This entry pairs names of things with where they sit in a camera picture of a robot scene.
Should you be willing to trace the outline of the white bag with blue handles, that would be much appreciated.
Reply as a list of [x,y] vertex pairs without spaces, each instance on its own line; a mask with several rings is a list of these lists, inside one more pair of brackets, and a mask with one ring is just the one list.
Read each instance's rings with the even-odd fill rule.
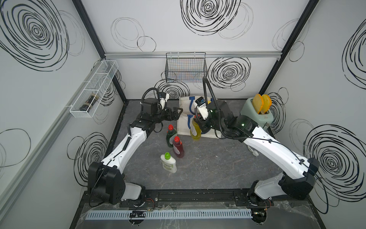
[[[190,135],[190,124],[192,118],[195,116],[195,100],[199,97],[200,96],[187,96],[179,98],[179,107],[183,109],[183,112],[177,121],[178,135]],[[218,131],[215,134],[213,129],[210,129],[209,131],[201,129],[201,131],[201,137],[224,138]]]

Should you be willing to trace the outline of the green soap bottle red cap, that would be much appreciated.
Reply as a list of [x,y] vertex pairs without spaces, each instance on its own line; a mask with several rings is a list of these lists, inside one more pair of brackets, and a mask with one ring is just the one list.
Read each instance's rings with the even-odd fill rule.
[[168,147],[173,147],[174,138],[177,136],[177,130],[174,128],[173,125],[168,126],[167,134],[166,134],[166,142]]

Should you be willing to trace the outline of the yellow-green soap bottle red cap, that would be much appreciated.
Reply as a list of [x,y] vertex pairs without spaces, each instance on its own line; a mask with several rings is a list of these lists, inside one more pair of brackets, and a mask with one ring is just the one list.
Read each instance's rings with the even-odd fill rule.
[[199,141],[201,138],[201,129],[197,122],[195,121],[196,116],[192,118],[191,124],[190,124],[190,135],[194,141]]

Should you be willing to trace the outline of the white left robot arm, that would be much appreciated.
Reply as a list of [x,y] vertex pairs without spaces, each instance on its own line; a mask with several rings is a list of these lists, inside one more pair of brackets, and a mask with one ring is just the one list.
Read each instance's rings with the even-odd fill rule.
[[138,200],[144,187],[124,181],[124,169],[138,147],[163,121],[176,121],[182,108],[167,107],[166,99],[148,98],[136,119],[128,125],[127,135],[101,162],[93,162],[88,170],[89,195],[102,203],[117,204],[122,200]]

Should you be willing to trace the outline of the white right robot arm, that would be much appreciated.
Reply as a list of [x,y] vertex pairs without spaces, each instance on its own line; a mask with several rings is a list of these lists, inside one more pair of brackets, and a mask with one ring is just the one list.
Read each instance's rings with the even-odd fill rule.
[[272,197],[288,195],[304,200],[313,190],[320,163],[291,151],[271,137],[257,122],[240,114],[234,116],[227,102],[203,97],[195,100],[196,121],[201,130],[213,129],[226,139],[238,140],[262,153],[282,169],[267,180],[254,181],[247,196],[251,204],[267,203]]

